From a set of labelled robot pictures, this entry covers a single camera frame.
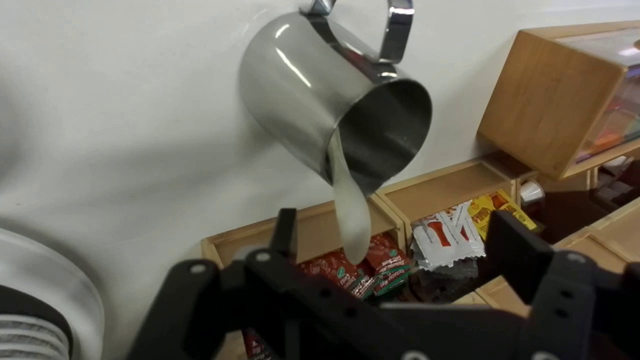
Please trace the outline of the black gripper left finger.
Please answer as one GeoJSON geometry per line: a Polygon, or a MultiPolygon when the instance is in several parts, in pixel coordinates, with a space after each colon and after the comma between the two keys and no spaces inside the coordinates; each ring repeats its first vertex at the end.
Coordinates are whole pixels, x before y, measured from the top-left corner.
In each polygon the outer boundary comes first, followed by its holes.
{"type": "Polygon", "coordinates": [[[294,264],[297,209],[272,240],[226,267],[179,262],[165,278],[127,360],[214,360],[226,335],[250,327],[285,360],[369,360],[360,305],[294,264]]]}

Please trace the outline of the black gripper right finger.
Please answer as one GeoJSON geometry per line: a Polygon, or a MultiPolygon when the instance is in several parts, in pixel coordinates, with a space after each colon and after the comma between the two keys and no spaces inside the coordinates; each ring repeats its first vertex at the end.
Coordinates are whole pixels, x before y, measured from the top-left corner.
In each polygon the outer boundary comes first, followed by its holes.
{"type": "Polygon", "coordinates": [[[639,264],[604,269],[555,249],[515,216],[491,216],[488,258],[527,316],[482,305],[386,305],[393,360],[640,360],[639,264]]]}

